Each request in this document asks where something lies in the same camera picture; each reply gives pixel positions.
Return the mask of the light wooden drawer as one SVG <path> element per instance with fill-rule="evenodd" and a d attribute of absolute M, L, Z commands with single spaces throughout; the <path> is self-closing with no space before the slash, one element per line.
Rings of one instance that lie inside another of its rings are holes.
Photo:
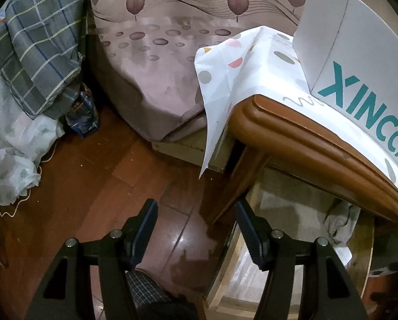
<path fill-rule="evenodd" d="M 265 170 L 240 199 L 247 200 L 253 212 L 265 218 L 273 229 L 283 231 L 294 240 L 313 242 L 319 237 L 326 238 L 362 299 L 374 245 L 374 222 L 369 214 L 361 210 L 351 238 L 344 246 L 334 246 L 324 223 L 328 209 L 337 199 L 333 195 L 282 173 Z M 299 319 L 303 269 L 295 267 L 288 319 Z M 260 271 L 253 263 L 236 224 L 222 265 L 206 296 L 205 316 L 208 319 L 255 319 L 267 276 L 268 272 Z"/>

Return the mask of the white textured cloth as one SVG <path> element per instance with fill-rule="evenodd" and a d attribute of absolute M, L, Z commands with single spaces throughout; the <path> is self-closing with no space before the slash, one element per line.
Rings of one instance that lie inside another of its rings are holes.
<path fill-rule="evenodd" d="M 361 209 L 350 202 L 335 199 L 327 211 L 324 223 L 334 246 L 344 246 L 351 238 Z"/>

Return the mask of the plaid trouser leg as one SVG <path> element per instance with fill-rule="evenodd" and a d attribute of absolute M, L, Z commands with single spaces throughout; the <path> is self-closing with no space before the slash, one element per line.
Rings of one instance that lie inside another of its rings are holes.
<path fill-rule="evenodd" d="M 134 303 L 138 308 L 171 301 L 167 292 L 144 271 L 135 269 L 126 272 L 125 275 Z"/>

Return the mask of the white green patterned cloth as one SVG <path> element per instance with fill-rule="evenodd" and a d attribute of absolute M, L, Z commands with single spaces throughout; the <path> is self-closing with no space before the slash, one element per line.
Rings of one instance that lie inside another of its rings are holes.
<path fill-rule="evenodd" d="M 25 114 L 0 72 L 0 205 L 12 205 L 39 185 L 39 162 L 63 134 L 59 121 Z"/>

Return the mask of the brown wooden nightstand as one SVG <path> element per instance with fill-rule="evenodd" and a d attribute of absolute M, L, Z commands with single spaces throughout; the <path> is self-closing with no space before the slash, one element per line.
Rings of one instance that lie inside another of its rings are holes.
<path fill-rule="evenodd" d="M 398 222 L 398 189 L 363 154 L 333 132 L 270 98 L 237 103 L 228 131 L 245 144 L 234 170 L 205 220 L 223 221 L 234 200 L 266 166 Z"/>

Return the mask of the dark blue snack bag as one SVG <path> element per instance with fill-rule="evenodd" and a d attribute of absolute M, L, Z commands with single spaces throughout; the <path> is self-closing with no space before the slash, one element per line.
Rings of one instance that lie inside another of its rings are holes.
<path fill-rule="evenodd" d="M 67 125 L 82 138 L 86 138 L 99 128 L 99 114 L 94 105 L 92 92 L 83 83 L 77 99 L 65 115 Z"/>

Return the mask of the white XINCCI shoe box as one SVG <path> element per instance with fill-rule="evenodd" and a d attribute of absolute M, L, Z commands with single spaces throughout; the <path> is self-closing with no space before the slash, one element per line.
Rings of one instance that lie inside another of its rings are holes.
<path fill-rule="evenodd" d="M 361 0 L 307 0 L 293 47 L 311 94 L 398 164 L 398 36 Z"/>

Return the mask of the white dotted table cover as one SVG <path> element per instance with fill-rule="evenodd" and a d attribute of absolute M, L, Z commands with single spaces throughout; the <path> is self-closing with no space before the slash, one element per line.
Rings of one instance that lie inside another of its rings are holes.
<path fill-rule="evenodd" d="M 291 36 L 261 26 L 197 50 L 194 66 L 207 119 L 201 169 L 208 168 L 233 107 L 259 94 L 335 133 L 398 189 L 398 166 L 388 153 L 355 123 L 311 96 L 291 42 Z"/>

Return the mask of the grey plaid cloth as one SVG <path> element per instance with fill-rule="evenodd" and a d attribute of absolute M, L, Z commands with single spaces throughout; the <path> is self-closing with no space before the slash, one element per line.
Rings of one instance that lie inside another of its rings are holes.
<path fill-rule="evenodd" d="M 0 23 L 0 72 L 31 118 L 58 119 L 80 91 L 84 0 L 9 0 Z"/>

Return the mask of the pink leaf-print bed sheet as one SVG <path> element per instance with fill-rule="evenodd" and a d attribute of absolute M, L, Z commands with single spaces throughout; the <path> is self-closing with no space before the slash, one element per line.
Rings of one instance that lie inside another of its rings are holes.
<path fill-rule="evenodd" d="M 91 0 L 101 83 L 120 116 L 150 142 L 205 127 L 195 54 L 243 30 L 297 29 L 307 0 Z M 398 36 L 392 0 L 362 0 Z"/>

